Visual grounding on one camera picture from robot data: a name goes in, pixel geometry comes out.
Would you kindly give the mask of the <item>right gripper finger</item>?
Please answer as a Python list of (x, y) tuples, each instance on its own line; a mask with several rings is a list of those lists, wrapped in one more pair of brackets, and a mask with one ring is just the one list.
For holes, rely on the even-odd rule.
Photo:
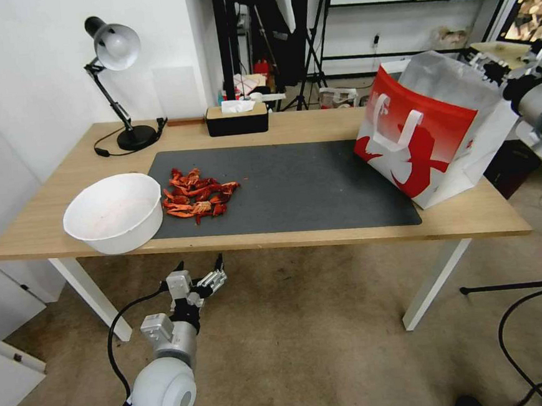
[(485, 70), (485, 66), (491, 63), (495, 63), (489, 54), (482, 52), (472, 52), (468, 55), (468, 65), (475, 70)]

